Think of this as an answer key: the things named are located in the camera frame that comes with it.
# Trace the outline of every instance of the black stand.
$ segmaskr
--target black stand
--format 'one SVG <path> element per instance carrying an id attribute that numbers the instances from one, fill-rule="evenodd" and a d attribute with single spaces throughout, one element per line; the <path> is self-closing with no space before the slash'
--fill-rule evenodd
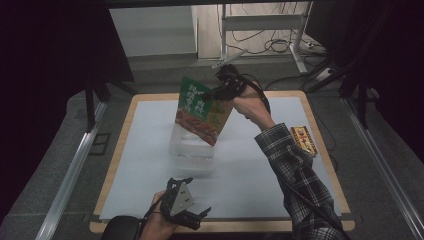
<path id="1" fill-rule="evenodd" d="M 356 86 L 359 85 L 358 118 L 365 129 L 368 129 L 365 118 L 368 84 L 366 78 L 367 66 L 364 66 L 364 63 L 367 56 L 367 52 L 370 50 L 376 37 L 380 33 L 384 23 L 386 22 L 388 16 L 391 14 L 395 3 L 396 1 L 382 1 L 383 6 L 378 12 L 377 19 L 375 20 L 370 31 L 368 32 L 366 39 L 364 39 L 364 43 L 361 45 L 358 54 L 355 56 L 354 60 L 352 60 L 350 64 L 343 67 L 338 72 L 330 75 L 318 84 L 305 90 L 305 92 L 307 93 L 317 91 L 318 89 L 346 75 L 346 79 L 342 82 L 342 85 L 339 88 L 339 94 L 341 97 L 350 97 L 353 91 L 355 90 Z"/>
<path id="2" fill-rule="evenodd" d="M 111 94 L 106 84 L 99 80 L 99 78 L 93 77 L 91 74 L 87 77 L 85 83 L 85 101 L 87 106 L 87 133 L 90 133 L 93 130 L 94 124 L 96 123 L 94 115 L 94 99 L 93 91 L 96 96 L 99 98 L 100 102 L 108 102 L 110 100 Z"/>

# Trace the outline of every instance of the person's right hand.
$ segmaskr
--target person's right hand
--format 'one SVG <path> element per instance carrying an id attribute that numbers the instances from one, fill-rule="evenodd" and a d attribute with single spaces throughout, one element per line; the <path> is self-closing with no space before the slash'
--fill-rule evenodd
<path id="1" fill-rule="evenodd" d="M 236 97 L 230 102 L 238 113 L 249 118 L 261 131 L 275 126 L 270 113 L 265 108 L 265 104 L 252 87 L 247 86 L 240 97 Z"/>

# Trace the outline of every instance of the wall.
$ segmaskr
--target wall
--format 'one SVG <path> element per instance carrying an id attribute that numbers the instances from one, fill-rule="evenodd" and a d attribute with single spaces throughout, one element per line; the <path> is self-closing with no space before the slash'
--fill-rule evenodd
<path id="1" fill-rule="evenodd" d="M 191 6 L 110 10 L 127 57 L 196 53 L 193 12 Z"/>

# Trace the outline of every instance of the plaid sleeve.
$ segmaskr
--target plaid sleeve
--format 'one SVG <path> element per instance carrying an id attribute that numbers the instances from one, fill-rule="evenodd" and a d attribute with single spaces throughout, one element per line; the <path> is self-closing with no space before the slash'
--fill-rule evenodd
<path id="1" fill-rule="evenodd" d="M 343 239 L 339 231 L 294 196 L 287 186 L 289 184 L 341 225 L 328 189 L 312 170 L 312 156 L 293 141 L 286 125 L 282 123 L 267 129 L 255 140 L 267 156 L 284 193 L 284 207 L 292 218 L 295 239 Z"/>

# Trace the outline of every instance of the dark background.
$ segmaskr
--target dark background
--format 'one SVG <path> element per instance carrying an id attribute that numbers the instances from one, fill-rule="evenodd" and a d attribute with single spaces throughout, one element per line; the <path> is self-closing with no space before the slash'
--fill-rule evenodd
<path id="1" fill-rule="evenodd" d="M 108 9 L 61 1 L 0 3 L 0 218 L 58 131 L 68 99 L 88 79 L 133 81 Z"/>
<path id="2" fill-rule="evenodd" d="M 365 0 L 317 4 L 310 21 L 316 23 L 315 29 L 311 24 L 308 31 L 343 66 L 360 48 L 380 4 Z M 361 71 L 367 71 L 368 85 L 380 94 L 381 114 L 424 161 L 419 82 L 423 9 L 421 0 L 397 3 Z M 106 81 L 99 73 L 108 76 L 107 81 L 133 79 L 107 8 L 61 1 L 2 1 L 0 24 L 3 219 L 50 146 L 68 99 L 84 90 L 87 79 Z"/>

